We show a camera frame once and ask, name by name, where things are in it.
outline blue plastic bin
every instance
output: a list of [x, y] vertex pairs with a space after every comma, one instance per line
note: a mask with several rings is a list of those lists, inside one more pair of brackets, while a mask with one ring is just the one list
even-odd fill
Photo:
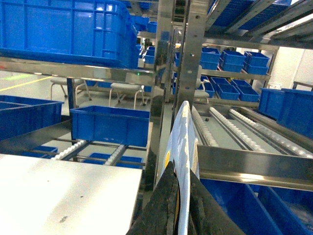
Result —
[[143, 56], [143, 59], [145, 60], [145, 64], [154, 64], [155, 63], [155, 50], [153, 49], [148, 49]]
[[230, 63], [225, 63], [224, 60], [220, 59], [220, 68], [224, 71], [229, 72], [241, 72], [242, 65], [234, 65]]
[[224, 212], [247, 235], [282, 235], [249, 185], [200, 179]]
[[71, 109], [73, 138], [145, 147], [150, 113], [103, 106]]
[[313, 193], [260, 187], [258, 198], [283, 234], [313, 234]]
[[204, 70], [216, 70], [219, 63], [200, 61], [200, 65]]
[[224, 77], [211, 77], [211, 83], [214, 90], [218, 90], [217, 84], [230, 85], [230, 83]]
[[112, 82], [98, 82], [98, 87], [111, 88]]
[[249, 86], [237, 86], [237, 91], [239, 91], [239, 99], [241, 101], [247, 102], [258, 102], [260, 95]]
[[223, 50], [221, 59], [227, 64], [243, 65], [245, 56], [237, 51]]
[[241, 80], [241, 79], [232, 79], [230, 81], [230, 84], [233, 85], [233, 86], [248, 86], [248, 87], [251, 87], [251, 85], [249, 83], [247, 83], [246, 81]]
[[251, 66], [266, 67], [268, 65], [269, 58], [262, 53], [245, 51], [245, 62]]
[[179, 52], [175, 52], [175, 67], [178, 66], [179, 66]]
[[209, 82], [205, 82], [204, 87], [205, 87], [205, 92], [207, 92], [210, 95], [210, 98], [213, 98], [215, 90], [214, 90], [212, 84]]
[[149, 17], [132, 16], [137, 31], [145, 31], [149, 22]]
[[89, 87], [93, 87], [94, 85], [96, 85], [96, 83], [97, 82], [94, 82], [94, 81], [86, 81], [86, 84], [87, 84], [87, 86], [89, 86]]
[[152, 92], [152, 87], [145, 86], [143, 90], [144, 92]]
[[218, 63], [220, 59], [220, 52], [215, 48], [202, 47], [201, 61]]
[[313, 139], [313, 92], [283, 89], [277, 123]]
[[[49, 146], [38, 146], [38, 147], [34, 148], [33, 150], [46, 151], [46, 152], [51, 152], [51, 153], [57, 153], [58, 152], [57, 147], [49, 147]], [[21, 156], [34, 157], [34, 158], [45, 158], [45, 159], [51, 159], [54, 157], [54, 155], [48, 155], [48, 154], [42, 154], [42, 153], [30, 153], [30, 152], [24, 152], [21, 154]]]
[[22, 135], [61, 121], [63, 102], [0, 95], [0, 140]]
[[217, 92], [221, 99], [238, 100], [240, 93], [232, 85], [217, 84]]
[[157, 32], [157, 22], [149, 22], [147, 26], [147, 30], [149, 33]]
[[261, 88], [259, 112], [278, 119], [285, 93], [281, 90]]
[[244, 62], [244, 67], [243, 69], [247, 73], [252, 73], [252, 74], [258, 74], [258, 75], [266, 75], [268, 72], [268, 67], [257, 67], [257, 66], [252, 66], [246, 62]]
[[[89, 155], [91, 158], [100, 158], [100, 159], [108, 159], [110, 157], [109, 154], [104, 154], [104, 153], [92, 153]], [[121, 157], [121, 161], [128, 161], [128, 162], [133, 162], [133, 163], [142, 163], [143, 159], [142, 158], [137, 158], [137, 157], [127, 157], [123, 156]], [[103, 161], [97, 161], [97, 160], [83, 160], [84, 163], [91, 163], [91, 164], [97, 164], [97, 165], [103, 165]], [[124, 163], [117, 163], [116, 166], [120, 167], [126, 167], [126, 168], [133, 168], [133, 169], [142, 169], [141, 165], [133, 165], [133, 164], [124, 164]]]
[[0, 35], [2, 56], [121, 68], [129, 67], [132, 61], [137, 31], [127, 8], [119, 1], [0, 3], [5, 28]]

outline white tabletop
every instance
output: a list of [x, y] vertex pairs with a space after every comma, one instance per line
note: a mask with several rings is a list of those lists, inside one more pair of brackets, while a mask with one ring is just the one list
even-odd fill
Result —
[[124, 235], [141, 170], [0, 154], [0, 234]]

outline warehouse storage rack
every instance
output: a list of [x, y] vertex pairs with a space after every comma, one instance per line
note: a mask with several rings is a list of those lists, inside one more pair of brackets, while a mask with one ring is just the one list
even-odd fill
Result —
[[[190, 107], [193, 107], [194, 104], [192, 110], [198, 111], [201, 116], [210, 116], [218, 120], [232, 139], [236, 140], [241, 146], [241, 150], [225, 149], [216, 146], [210, 139], [208, 130], [203, 128], [203, 120], [199, 120], [199, 117], [196, 117], [197, 114], [193, 113], [194, 123], [201, 140], [201, 144], [198, 145], [200, 177], [202, 179], [238, 183], [249, 182], [250, 184], [257, 185], [313, 191], [312, 159], [300, 157], [300, 154], [286, 148], [269, 134], [262, 134], [260, 130], [255, 129], [251, 124], [255, 122], [264, 125], [270, 131], [290, 140], [308, 152], [313, 152], [311, 139], [282, 127], [251, 109], [243, 107], [245, 104], [240, 101], [215, 101], [217, 99], [210, 99], [208, 105], [194, 102], [194, 90], [196, 89], [198, 64], [200, 62], [203, 43], [273, 51], [272, 62], [269, 74], [267, 75], [251, 75], [243, 72], [235, 74], [218, 70], [204, 71], [204, 74], [211, 76], [264, 80], [268, 82], [279, 47], [313, 49], [313, 27], [310, 27], [311, 21], [299, 24], [283, 32], [276, 31], [278, 28], [311, 14], [313, 12], [313, 0], [300, 0], [287, 7], [278, 15], [254, 27], [252, 30], [242, 30], [240, 27], [269, 7], [274, 0], [256, 0], [226, 28], [215, 27], [213, 24], [229, 4], [230, 0], [187, 0], [185, 7], [180, 6], [180, 9], [184, 9], [183, 23], [175, 21], [179, 17], [177, 14], [175, 15], [175, 1], [145, 0], [144, 2], [150, 2], [158, 6], [157, 11], [154, 8], [150, 11], [143, 11], [141, 15], [157, 18], [156, 34], [147, 32], [139, 33], [140, 37], [155, 37], [156, 39], [153, 71], [113, 69], [0, 57], [1, 70], [51, 75], [67, 79], [70, 109], [75, 107], [72, 84], [72, 79], [74, 78], [83, 78], [98, 82], [122, 82], [152, 86], [147, 147], [128, 147], [147, 152], [147, 161], [141, 165], [145, 165], [145, 192], [150, 192], [156, 184], [157, 163], [159, 158], [163, 158], [163, 156], [159, 156], [159, 147], [165, 112], [164, 101], [170, 92], [174, 71], [174, 66], [171, 62], [174, 61], [174, 48], [178, 35], [177, 28], [180, 28], [182, 33], [181, 62], [177, 68], [179, 88], [174, 97], [173, 120], [181, 104], [187, 100]], [[126, 76], [127, 73], [131, 73], [133, 76]], [[108, 78], [108, 74], [119, 74], [119, 76]], [[244, 115], [253, 122], [248, 121], [246, 123], [246, 119], [241, 115]], [[245, 123], [260, 138], [280, 151], [281, 154], [254, 151], [255, 146], [251, 146], [245, 138], [234, 131], [231, 126], [227, 125], [227, 121], [222, 116], [232, 117]], [[71, 119], [70, 117], [63, 117], [62, 122], [54, 126], [1, 141], [0, 147], [3, 149], [3, 153], [19, 154], [24, 152], [25, 149], [33, 149], [51, 140], [61, 140], [59, 137], [69, 131], [71, 131]], [[68, 141], [72, 143], [79, 142], [74, 139]], [[118, 157], [113, 165], [119, 161], [119, 157], [123, 155], [127, 148], [127, 146], [120, 147], [116, 144], [98, 144], [85, 141], [70, 154], [66, 155], [64, 160], [79, 158], [77, 154], [89, 144], [116, 147], [118, 151], [116, 155]], [[144, 193], [144, 196], [149, 198], [148, 193]]]

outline chair leg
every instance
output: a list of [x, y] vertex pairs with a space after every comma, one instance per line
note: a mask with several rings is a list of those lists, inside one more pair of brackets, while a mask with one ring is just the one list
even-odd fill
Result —
[[134, 97], [134, 109], [136, 109], [136, 101], [137, 101], [137, 94], [140, 92], [140, 90], [139, 91], [136, 91], [136, 93], [135, 93], [135, 97]]
[[145, 103], [145, 97], [143, 95], [143, 91], [141, 91], [141, 95], [142, 95], [142, 106], [145, 106], [146, 103]]
[[112, 95], [112, 88], [111, 88], [111, 90], [110, 90], [110, 94], [109, 94], [109, 107], [111, 106], [111, 95]]
[[53, 87], [53, 85], [55, 85], [55, 83], [52, 83], [51, 84], [51, 88], [50, 88], [50, 99], [52, 100], [52, 87]]
[[76, 104], [76, 108], [78, 108], [78, 105], [77, 105], [77, 95], [78, 95], [78, 89], [83, 87], [85, 84], [80, 84], [78, 85], [76, 88], [75, 88], [75, 104]]
[[64, 93], [64, 97], [67, 98], [67, 93], [65, 92], [63, 85], [60, 85], [60, 86], [61, 86], [62, 91], [63, 91], [63, 93]]
[[84, 85], [85, 85], [85, 87], [86, 87], [86, 91], [87, 91], [87, 94], [88, 94], [88, 97], [89, 97], [89, 101], [91, 101], [91, 96], [90, 96], [90, 93], [89, 93], [89, 88], [88, 88], [87, 83], [86, 83], [85, 80], [84, 80]]
[[117, 94], [117, 102], [118, 102], [118, 103], [120, 103], [120, 102], [121, 102], [121, 100], [120, 100], [120, 97], [119, 97], [118, 92], [116, 92], [116, 94]]

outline chair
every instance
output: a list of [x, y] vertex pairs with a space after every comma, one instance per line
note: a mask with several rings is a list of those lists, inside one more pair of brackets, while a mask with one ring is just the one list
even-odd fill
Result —
[[[62, 91], [64, 93], [64, 97], [67, 98], [67, 94], [64, 90], [64, 87], [63, 86], [67, 86], [67, 80], [65, 78], [59, 78], [59, 77], [54, 77], [52, 79], [50, 79], [50, 81], [52, 82], [52, 85], [51, 85], [51, 89], [50, 89], [50, 99], [52, 100], [52, 88], [54, 85], [60, 85], [61, 88], [62, 88]], [[75, 78], [75, 79], [72, 79], [73, 81], [73, 86], [75, 87], [75, 103], [76, 103], [76, 97], [77, 97], [77, 94], [78, 94], [78, 89], [81, 87], [81, 86], [86, 86], [86, 90], [87, 90], [87, 93], [88, 93], [88, 97], [89, 97], [89, 100], [91, 100], [91, 96], [90, 96], [90, 93], [89, 93], [89, 89], [88, 89], [88, 86], [87, 86], [87, 83], [85, 80], [83, 79], [80, 79], [80, 78]]]
[[202, 99], [202, 98], [205, 98], [206, 99], [206, 102], [209, 103], [209, 97], [210, 95], [205, 92], [205, 86], [204, 86], [204, 83], [205, 82], [209, 82], [208, 80], [205, 80], [205, 81], [201, 81], [201, 73], [202, 73], [202, 67], [199, 66], [199, 70], [198, 70], [198, 76], [197, 76], [197, 81], [196, 81], [196, 87], [199, 87], [199, 86], [202, 86], [203, 90], [198, 90], [196, 89], [195, 90], [195, 96], [194, 98], [195, 99]]
[[120, 96], [119, 93], [134, 93], [134, 109], [136, 109], [136, 101], [137, 101], [137, 95], [138, 93], [141, 93], [142, 95], [142, 105], [145, 105], [145, 100], [144, 100], [144, 86], [141, 85], [130, 85], [130, 84], [123, 84], [123, 83], [112, 83], [111, 84], [111, 90], [110, 90], [110, 95], [109, 95], [109, 107], [111, 106], [111, 95], [112, 92], [116, 92], [117, 94], [117, 102], [120, 103]]

